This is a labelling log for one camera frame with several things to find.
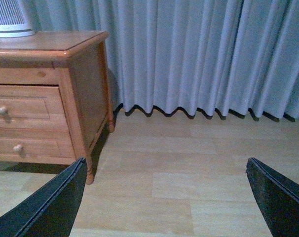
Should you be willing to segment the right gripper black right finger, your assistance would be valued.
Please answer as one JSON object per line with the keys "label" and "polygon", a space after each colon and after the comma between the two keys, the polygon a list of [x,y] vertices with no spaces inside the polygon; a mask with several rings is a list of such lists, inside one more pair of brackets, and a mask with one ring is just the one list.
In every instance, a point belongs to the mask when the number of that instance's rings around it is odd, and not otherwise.
{"label": "right gripper black right finger", "polygon": [[299,237],[299,184],[256,158],[248,159],[246,173],[272,236]]}

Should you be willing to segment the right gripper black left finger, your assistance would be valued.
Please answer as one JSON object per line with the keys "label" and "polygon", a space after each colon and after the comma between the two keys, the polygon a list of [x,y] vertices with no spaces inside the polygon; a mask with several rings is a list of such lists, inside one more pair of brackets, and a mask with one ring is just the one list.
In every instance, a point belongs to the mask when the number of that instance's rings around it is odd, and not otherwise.
{"label": "right gripper black left finger", "polygon": [[87,165],[79,158],[0,217],[0,237],[68,237],[85,188]]}

